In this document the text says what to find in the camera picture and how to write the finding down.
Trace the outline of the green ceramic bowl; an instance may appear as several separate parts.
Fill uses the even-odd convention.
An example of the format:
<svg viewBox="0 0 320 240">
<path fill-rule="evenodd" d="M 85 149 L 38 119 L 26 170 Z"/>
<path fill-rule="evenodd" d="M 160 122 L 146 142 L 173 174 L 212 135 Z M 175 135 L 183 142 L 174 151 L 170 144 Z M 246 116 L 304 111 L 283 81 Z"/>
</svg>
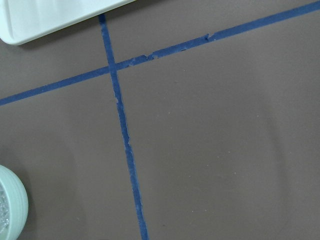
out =
<svg viewBox="0 0 320 240">
<path fill-rule="evenodd" d="M 4 188 L 9 205 L 9 224 L 0 233 L 0 238 L 16 240 L 23 231 L 28 217 L 27 192 L 20 178 L 3 165 L 0 167 L 0 186 Z"/>
</svg>

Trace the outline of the clear ice cubes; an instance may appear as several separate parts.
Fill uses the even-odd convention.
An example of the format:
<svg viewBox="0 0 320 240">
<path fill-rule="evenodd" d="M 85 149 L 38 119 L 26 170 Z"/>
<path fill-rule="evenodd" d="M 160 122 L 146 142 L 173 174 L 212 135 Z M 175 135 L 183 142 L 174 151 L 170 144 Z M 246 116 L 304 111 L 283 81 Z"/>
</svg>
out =
<svg viewBox="0 0 320 240">
<path fill-rule="evenodd" d="M 7 195 L 2 186 L 0 186 L 0 232 L 2 233 L 9 225 L 9 203 Z"/>
</svg>

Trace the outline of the cream bear tray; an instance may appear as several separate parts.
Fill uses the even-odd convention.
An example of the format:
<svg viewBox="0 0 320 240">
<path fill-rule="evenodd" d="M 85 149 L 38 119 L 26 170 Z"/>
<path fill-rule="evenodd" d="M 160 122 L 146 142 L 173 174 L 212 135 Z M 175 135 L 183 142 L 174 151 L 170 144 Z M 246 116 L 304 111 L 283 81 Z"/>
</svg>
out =
<svg viewBox="0 0 320 240">
<path fill-rule="evenodd" d="M 2 0 L 0 39 L 22 45 L 131 3 L 130 0 Z"/>
</svg>

